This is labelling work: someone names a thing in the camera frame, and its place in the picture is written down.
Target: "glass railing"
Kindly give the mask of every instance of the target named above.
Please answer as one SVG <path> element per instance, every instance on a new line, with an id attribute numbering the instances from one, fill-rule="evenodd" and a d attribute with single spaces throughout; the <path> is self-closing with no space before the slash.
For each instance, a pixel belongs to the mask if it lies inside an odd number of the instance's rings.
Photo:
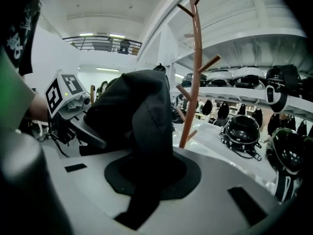
<path id="1" fill-rule="evenodd" d="M 137 56 L 141 42 L 109 36 L 67 37 L 64 41 L 83 51 L 102 50 Z"/>

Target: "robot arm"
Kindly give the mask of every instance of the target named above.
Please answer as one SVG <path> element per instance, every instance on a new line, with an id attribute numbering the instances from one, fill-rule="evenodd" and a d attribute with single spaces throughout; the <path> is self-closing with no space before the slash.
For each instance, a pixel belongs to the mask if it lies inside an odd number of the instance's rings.
<path id="1" fill-rule="evenodd" d="M 51 133 L 62 143 L 77 137 L 98 148 L 107 143 L 84 121 L 91 106 L 90 95 L 73 74 L 58 72 L 45 92 L 48 103 Z"/>

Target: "white helmet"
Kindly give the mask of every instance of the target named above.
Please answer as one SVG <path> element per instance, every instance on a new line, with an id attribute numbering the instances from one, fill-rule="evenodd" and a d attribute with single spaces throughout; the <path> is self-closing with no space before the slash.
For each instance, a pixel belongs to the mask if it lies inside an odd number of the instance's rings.
<path id="1" fill-rule="evenodd" d="M 241 67 L 241 68 L 235 70 L 233 79 L 236 80 L 237 78 L 245 77 L 248 75 L 255 75 L 261 79 L 264 79 L 264 74 L 259 68 L 249 67 L 249 66 Z"/>
<path id="2" fill-rule="evenodd" d="M 206 77 L 207 86 L 232 87 L 233 74 L 226 70 L 215 70 Z"/>
<path id="3" fill-rule="evenodd" d="M 234 72 L 234 87 L 248 89 L 265 89 L 263 72 L 257 67 L 241 67 Z"/>

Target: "ceiling light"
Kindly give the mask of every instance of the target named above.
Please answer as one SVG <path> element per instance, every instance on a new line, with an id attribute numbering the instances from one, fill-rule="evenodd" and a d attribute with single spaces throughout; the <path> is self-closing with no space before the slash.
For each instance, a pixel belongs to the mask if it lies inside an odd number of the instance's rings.
<path id="1" fill-rule="evenodd" d="M 119 72 L 119 70 L 116 70 L 116 69 L 106 69 L 106 68 L 97 68 L 97 70 Z"/>
<path id="2" fill-rule="evenodd" d="M 110 37 L 117 37 L 117 38 L 125 38 L 125 36 L 117 35 L 117 34 L 110 34 Z"/>
<path id="3" fill-rule="evenodd" d="M 86 37 L 86 36 L 93 36 L 93 33 L 80 33 L 79 35 L 81 37 Z"/>
<path id="4" fill-rule="evenodd" d="M 184 78 L 184 76 L 182 75 L 179 75 L 179 74 L 175 74 L 176 77 L 179 77 L 179 78 Z"/>

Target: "shelf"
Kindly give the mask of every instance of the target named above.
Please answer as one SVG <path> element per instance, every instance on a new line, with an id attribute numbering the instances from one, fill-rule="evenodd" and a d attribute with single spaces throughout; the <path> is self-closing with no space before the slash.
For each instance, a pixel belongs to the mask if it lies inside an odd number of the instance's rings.
<path id="1" fill-rule="evenodd" d="M 174 124 L 174 127 L 179 132 L 182 132 L 183 130 L 183 124 Z M 272 168 L 272 166 L 270 165 L 270 163 L 268 162 L 266 158 L 266 145 L 265 144 L 263 143 L 260 144 L 262 148 L 255 147 L 256 151 L 262 157 L 261 161 L 257 161 L 256 159 L 247 160 L 238 156 L 236 153 L 232 152 L 229 148 L 226 147 L 225 144 L 221 142 L 221 136 L 219 135 L 221 131 L 220 127 L 213 125 L 213 124 L 206 123 L 204 121 L 200 121 L 198 119 L 197 121 L 195 121 L 194 119 L 190 132 L 192 132 L 195 129 L 198 132 L 189 142 L 187 142 L 187 145 L 189 143 L 192 143 L 192 141 L 196 141 L 204 145 L 205 147 L 207 147 L 210 151 L 213 151 L 214 153 L 222 156 L 228 161 L 231 161 L 234 164 L 239 165 L 240 167 L 249 171 L 250 173 L 260 176 L 261 178 L 269 182 L 272 182 L 272 183 L 275 182 L 276 172 Z"/>
<path id="2" fill-rule="evenodd" d="M 170 91 L 171 95 L 180 94 L 177 88 Z M 253 90 L 243 88 L 230 87 L 200 87 L 199 96 L 228 101 L 234 103 L 244 103 L 248 105 L 256 105 L 269 108 L 266 103 L 266 92 L 264 90 Z M 284 112 L 296 117 L 300 117 L 309 121 L 313 121 L 313 103 L 301 98 L 289 96 L 287 107 Z"/>
<path id="3" fill-rule="evenodd" d="M 231 110 L 236 110 L 236 111 L 238 110 L 238 108 L 235 107 L 235 106 L 230 106 L 229 108 L 230 108 Z"/>

